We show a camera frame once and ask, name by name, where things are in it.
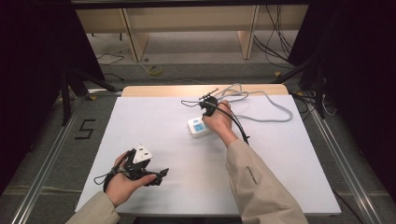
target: beige sleeve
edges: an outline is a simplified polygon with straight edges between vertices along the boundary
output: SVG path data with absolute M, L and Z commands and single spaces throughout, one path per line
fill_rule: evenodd
M 228 146 L 226 168 L 244 224 L 308 223 L 300 205 L 244 141 Z
M 66 223 L 117 223 L 120 216 L 104 192 L 97 192 Z

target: floor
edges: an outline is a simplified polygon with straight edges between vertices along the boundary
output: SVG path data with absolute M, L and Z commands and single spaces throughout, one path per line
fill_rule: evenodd
M 258 39 L 265 44 L 268 43 L 270 35 L 270 32 L 256 34 Z M 292 45 L 297 33 L 289 31 L 284 32 L 284 35 Z M 276 73 L 286 73 L 288 68 L 285 67 L 290 66 L 277 57 L 266 55 L 256 45 L 252 48 L 250 59 L 244 60 L 235 32 L 151 34 L 142 63 L 136 63 L 133 60 L 125 35 L 122 40 L 120 40 L 120 34 L 95 34 L 94 36 L 87 35 L 87 37 L 92 43 L 92 48 L 104 73 L 113 74 L 106 75 L 106 80 L 116 85 L 120 84 L 120 80 L 115 76 L 127 79 L 122 85 L 140 83 L 139 81 L 142 81 L 143 78 L 148 79 L 142 66 L 145 68 L 153 65 L 163 66 L 162 76 L 168 75 L 169 79 L 174 78 L 174 80 L 168 81 L 170 85 L 175 84 L 180 76 L 199 78 L 193 75 L 195 71 L 193 69 L 197 67 L 207 73 L 227 71 L 222 74 L 223 79 L 228 78 L 230 81 L 234 78 L 246 83 L 268 83 L 268 80 L 273 80 L 276 77 Z M 268 46 L 279 54 L 284 54 L 279 39 L 272 37 Z M 134 72 L 127 71 L 125 68 L 132 69 Z M 239 71 L 241 76 L 249 72 L 261 71 L 259 74 L 261 79 L 258 80 L 254 76 L 239 77 L 238 74 L 235 74 L 237 73 L 235 70 Z M 285 83 L 289 91 L 298 90 L 298 80 L 299 77 L 295 77 Z M 159 82 L 160 80 L 152 81 L 154 85 L 157 83 L 155 81 Z M 97 89 L 91 83 L 87 83 L 87 86 L 90 89 Z M 33 198 L 35 203 L 32 210 L 28 210 L 26 223 L 62 223 L 73 215 L 73 207 L 78 201 L 86 174 L 90 170 L 116 99 L 117 95 L 111 94 L 99 95 L 95 100 L 85 100 L 84 102 L 77 99 L 73 104 L 74 108 L 79 108 L 77 105 L 80 105 L 77 121 L 71 124 L 67 130 L 61 126 L 62 102 L 55 103 L 40 137 L 35 142 L 35 150 L 27 155 L 6 192 L 0 198 L 2 214 L 0 223 L 16 223 L 13 222 L 13 218 L 17 215 L 16 212 L 20 211 L 20 206 L 26 199 L 25 195 L 29 193 L 29 189 L 33 188 L 32 185 L 38 179 L 37 174 L 42 169 L 42 164 L 46 164 L 45 159 L 51 155 L 52 149 L 57 147 L 57 142 L 61 142 L 59 145 L 61 151 L 53 155 L 54 163 L 48 167 L 49 174 L 44 176 L 44 187 L 39 189 L 36 198 Z M 341 116 L 332 115 L 334 108 L 329 106 L 326 120 L 323 121 L 316 119 L 316 112 L 310 105 L 305 105 L 299 100 L 296 100 L 296 104 L 302 111 L 301 117 L 304 120 L 305 128 L 332 188 L 357 212 L 357 216 L 363 219 L 363 223 L 396 223 L 395 202 L 376 179 L 367 161 L 359 154 L 359 149 Z M 90 141 L 76 143 L 75 138 L 79 135 L 78 129 L 80 128 L 78 121 L 91 118 L 96 119 L 96 122 L 92 124 L 95 128 L 92 138 Z M 66 139 L 60 140 L 59 133 L 65 133 Z M 326 138 L 325 133 L 332 134 L 333 138 Z M 340 153 L 345 161 L 334 159 Z M 342 167 L 345 165 L 351 171 L 343 169 Z M 346 178 L 351 174 L 355 178 Z M 343 210 L 340 216 L 308 217 L 309 223 L 359 223 L 357 216 L 347 208 L 347 204 L 342 203 L 341 200 L 339 203 Z M 123 216 L 120 223 L 131 223 L 131 218 Z

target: metal rail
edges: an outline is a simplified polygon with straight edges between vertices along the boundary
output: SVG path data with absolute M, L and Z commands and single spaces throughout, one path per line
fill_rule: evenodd
M 332 135 L 332 131 L 327 125 L 326 120 L 321 119 L 320 115 L 317 113 L 316 110 L 314 110 L 312 114 L 315 123 L 318 125 L 320 132 L 322 133 L 323 138 L 326 141 L 326 144 L 329 147 L 330 152 L 332 153 L 332 156 L 334 157 L 335 162 L 337 163 L 338 168 L 341 171 L 341 174 L 346 180 L 346 184 L 348 185 L 353 197 L 355 198 L 356 203 L 358 204 L 365 220 L 369 224 L 383 223 L 379 214 L 375 211 L 375 207 L 366 190 L 361 185 L 361 182 L 353 172 L 353 169 L 350 166 L 347 157 L 344 155 L 343 150 L 340 148 L 334 136 Z
M 50 171 L 52 170 L 53 164 L 56 162 L 56 159 L 58 158 L 58 155 L 62 150 L 64 141 L 67 135 L 69 134 L 70 129 L 76 120 L 78 111 L 80 110 L 83 103 L 84 103 L 84 97 L 78 97 L 76 99 L 70 120 L 60 130 L 54 144 L 52 145 L 49 151 L 49 155 L 47 156 L 43 165 L 41 166 L 32 186 L 29 188 L 26 195 L 24 196 L 11 223 L 13 224 L 26 223 L 27 218 L 32 213 L 33 207 L 35 206 L 35 202 L 37 201 L 38 196 L 40 195 L 40 191 L 42 190 L 45 182 L 47 181 L 48 176 L 50 175 Z

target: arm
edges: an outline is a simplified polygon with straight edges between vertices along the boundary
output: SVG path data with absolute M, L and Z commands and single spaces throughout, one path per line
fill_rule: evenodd
M 115 164 L 123 157 L 120 155 Z M 146 175 L 132 181 L 124 174 L 116 174 L 108 183 L 106 192 L 98 192 L 66 223 L 117 223 L 120 219 L 116 207 L 125 203 L 138 188 L 147 185 L 156 175 Z
M 223 101 L 221 109 L 229 112 Z M 226 168 L 239 213 L 247 223 L 307 223 L 300 205 L 264 161 L 231 129 L 231 120 L 218 110 L 203 121 L 227 147 Z

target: white device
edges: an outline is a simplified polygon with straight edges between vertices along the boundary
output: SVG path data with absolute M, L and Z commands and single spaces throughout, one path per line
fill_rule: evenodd
M 137 164 L 141 161 L 148 161 L 152 158 L 151 152 L 149 152 L 146 147 L 139 145 L 136 148 L 136 154 L 134 155 L 134 164 Z
M 202 121 L 202 117 L 196 119 L 190 119 L 188 122 L 188 133 L 192 135 L 192 137 L 196 138 L 207 133 L 212 133 L 209 128 Z

